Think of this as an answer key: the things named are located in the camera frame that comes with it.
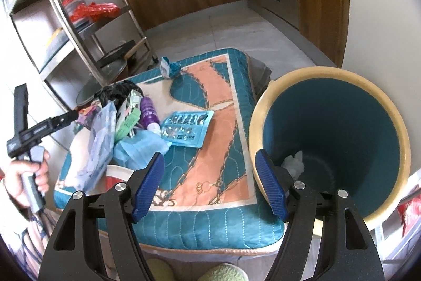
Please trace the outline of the person's left hand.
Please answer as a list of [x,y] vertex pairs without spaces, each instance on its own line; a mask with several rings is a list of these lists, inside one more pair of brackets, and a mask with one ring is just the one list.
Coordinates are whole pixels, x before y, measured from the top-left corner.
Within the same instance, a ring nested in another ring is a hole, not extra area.
[[43,162],[35,163],[28,161],[12,160],[8,167],[3,168],[4,185],[12,199],[14,199],[20,208],[28,208],[30,206],[28,197],[23,187],[22,175],[25,173],[33,173],[35,175],[35,183],[39,192],[46,194],[49,190],[48,184],[48,160],[50,154],[47,150],[43,151]]

